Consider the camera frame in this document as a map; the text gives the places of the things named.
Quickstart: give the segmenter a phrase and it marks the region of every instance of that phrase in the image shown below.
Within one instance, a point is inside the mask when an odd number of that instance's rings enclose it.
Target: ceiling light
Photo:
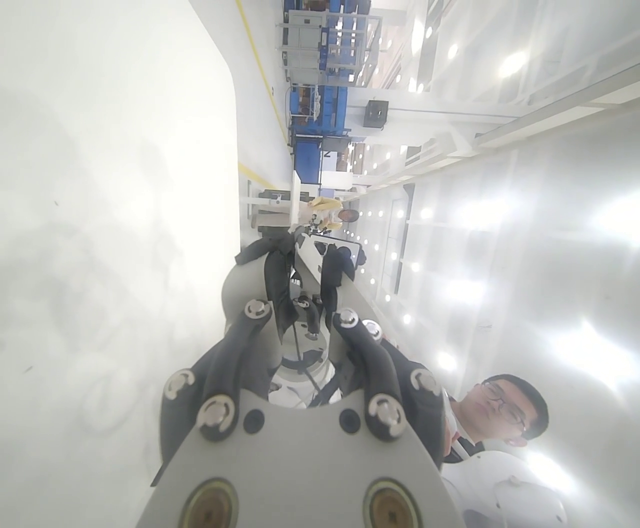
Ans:
[[[531,470],[547,486],[564,492],[573,488],[571,477],[556,462],[542,453],[530,452],[527,462]]]
[[[500,69],[498,70],[498,75],[502,78],[509,77],[514,73],[518,72],[525,64],[527,63],[527,54],[523,51],[518,51],[513,55],[509,55]]]
[[[458,366],[458,362],[456,361],[456,359],[451,354],[447,354],[446,352],[440,352],[438,354],[438,364],[446,371],[454,371]]]
[[[624,381],[637,380],[639,362],[633,354],[600,335],[587,322],[580,330],[554,339],[556,353],[574,368],[616,390]]]
[[[478,303],[484,295],[484,284],[473,280],[452,280],[447,285],[447,295],[454,301]]]
[[[488,230],[500,224],[508,210],[502,199],[471,202],[458,210],[458,221],[468,229]]]
[[[411,34],[411,53],[416,55],[422,49],[422,40],[424,38],[424,24],[415,19],[413,22],[413,33]]]
[[[593,220],[596,229],[640,244],[640,191],[607,205]]]

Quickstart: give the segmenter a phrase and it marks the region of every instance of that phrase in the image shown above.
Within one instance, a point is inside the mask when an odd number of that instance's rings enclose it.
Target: man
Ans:
[[[449,424],[452,449],[444,460],[449,463],[483,451],[484,440],[524,447],[549,425],[545,399],[528,381],[512,374],[487,378],[461,401],[449,397],[449,404],[455,420],[455,424]]]
[[[382,342],[396,368],[403,400],[415,397],[410,374],[424,369],[420,363],[410,361],[386,339]],[[478,383],[467,395],[457,401],[449,396],[445,401],[447,434],[444,462],[456,463],[484,450],[484,440],[502,440],[509,445],[523,447],[528,440],[537,438],[547,430],[549,413],[542,395],[527,381],[511,374],[500,374]],[[405,409],[409,424],[414,428],[422,417]],[[429,431],[422,431],[429,437]],[[425,445],[434,460],[437,439]]]
[[[261,205],[263,211],[270,211],[272,214],[254,214],[251,227],[290,227],[291,219],[289,211],[282,207]],[[319,196],[311,202],[300,202],[300,216],[298,223],[306,225],[311,222],[317,225],[322,231],[327,229],[334,231],[340,229],[342,222],[352,223],[360,217],[360,213],[355,209],[343,209],[342,202],[336,198]]]

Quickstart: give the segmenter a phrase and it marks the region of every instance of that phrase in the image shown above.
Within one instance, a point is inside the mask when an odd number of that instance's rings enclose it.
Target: equipment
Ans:
[[[444,464],[442,479],[467,528],[563,528],[564,506],[519,458],[483,451]]]
[[[337,268],[349,261],[298,228],[236,262],[224,338],[164,387],[163,467],[138,528],[464,528],[424,447],[425,434],[444,437],[442,390],[422,369],[396,373],[374,310]],[[326,318],[310,308],[319,298]],[[303,324],[319,354],[301,354]],[[309,408],[269,403],[278,369],[309,377]],[[429,412],[414,430],[417,401]]]

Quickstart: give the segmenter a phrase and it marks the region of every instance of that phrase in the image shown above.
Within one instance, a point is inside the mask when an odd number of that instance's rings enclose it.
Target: white wall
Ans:
[[[0,525],[133,526],[223,330],[232,78],[186,0],[0,4]]]

